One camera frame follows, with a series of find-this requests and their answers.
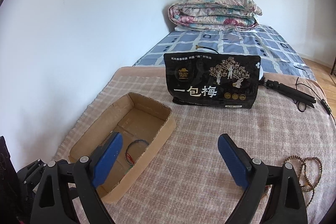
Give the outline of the dark green bangle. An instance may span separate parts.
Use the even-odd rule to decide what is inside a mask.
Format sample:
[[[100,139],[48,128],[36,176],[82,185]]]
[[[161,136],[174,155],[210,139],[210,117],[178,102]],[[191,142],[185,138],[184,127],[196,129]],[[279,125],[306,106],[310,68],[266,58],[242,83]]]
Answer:
[[[126,148],[125,153],[128,152],[133,158],[134,162],[145,152],[149,142],[144,139],[137,139],[132,141]]]

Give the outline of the cardboard box tray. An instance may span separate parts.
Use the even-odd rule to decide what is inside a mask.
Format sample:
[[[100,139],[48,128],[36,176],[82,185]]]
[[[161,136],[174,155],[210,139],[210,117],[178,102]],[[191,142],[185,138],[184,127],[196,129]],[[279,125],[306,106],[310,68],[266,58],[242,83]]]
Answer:
[[[76,162],[82,156],[90,156],[112,132],[121,133],[121,152],[104,184],[96,188],[104,202],[116,203],[154,159],[175,127],[171,108],[141,94],[128,93],[113,102],[89,126],[71,148],[69,159]],[[125,159],[125,150],[137,139],[144,139],[149,145],[135,165],[130,166]]]

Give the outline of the pink plaid blanket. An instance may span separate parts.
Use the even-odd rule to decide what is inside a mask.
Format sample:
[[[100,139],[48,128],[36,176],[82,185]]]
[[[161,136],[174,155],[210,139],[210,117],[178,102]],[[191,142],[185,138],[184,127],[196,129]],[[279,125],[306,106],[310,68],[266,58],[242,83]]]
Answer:
[[[291,99],[261,87],[251,109],[177,105],[163,68],[120,68],[65,137],[55,160],[67,159],[100,114],[129,92],[169,106],[176,128],[123,198],[108,205],[116,223],[224,223],[242,189],[218,151],[221,134],[269,165],[291,155],[321,160],[307,168],[309,178],[319,180],[315,195],[307,196],[309,223],[319,223],[335,200],[335,124],[320,104],[300,112]]]

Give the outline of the black snack bag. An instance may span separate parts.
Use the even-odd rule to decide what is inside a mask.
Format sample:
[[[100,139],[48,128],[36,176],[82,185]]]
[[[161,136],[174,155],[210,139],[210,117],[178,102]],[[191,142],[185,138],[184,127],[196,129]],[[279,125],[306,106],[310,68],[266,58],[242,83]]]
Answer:
[[[163,59],[174,103],[250,109],[256,100],[260,56],[177,52]]]

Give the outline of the black folded tripod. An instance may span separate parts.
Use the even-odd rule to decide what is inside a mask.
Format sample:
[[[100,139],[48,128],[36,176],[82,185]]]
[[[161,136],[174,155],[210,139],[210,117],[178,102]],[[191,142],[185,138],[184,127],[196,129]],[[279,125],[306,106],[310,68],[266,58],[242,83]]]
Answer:
[[[276,91],[288,98],[291,98],[294,101],[304,103],[306,106],[310,106],[312,108],[314,108],[314,104],[316,103],[316,99],[313,96],[310,96],[309,94],[291,88],[277,81],[266,80],[262,78],[262,80],[259,81],[259,85]]]

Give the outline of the blue patterned bed sheet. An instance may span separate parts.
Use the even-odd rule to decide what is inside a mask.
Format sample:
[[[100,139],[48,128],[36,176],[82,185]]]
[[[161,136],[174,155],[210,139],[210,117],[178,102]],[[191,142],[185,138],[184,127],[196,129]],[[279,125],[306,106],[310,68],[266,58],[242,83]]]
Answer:
[[[265,72],[299,76],[315,80],[312,70],[292,46],[272,27],[259,25],[250,31],[188,31],[177,27],[149,52],[136,66],[163,67],[164,53],[203,52],[231,55],[259,55]]]

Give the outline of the folded floral quilt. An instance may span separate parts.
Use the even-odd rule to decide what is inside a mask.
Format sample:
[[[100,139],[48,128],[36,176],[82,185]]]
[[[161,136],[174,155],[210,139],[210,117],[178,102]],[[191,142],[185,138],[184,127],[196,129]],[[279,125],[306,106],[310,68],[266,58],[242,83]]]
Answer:
[[[249,31],[262,15],[254,0],[178,0],[168,9],[173,24],[193,31]]]

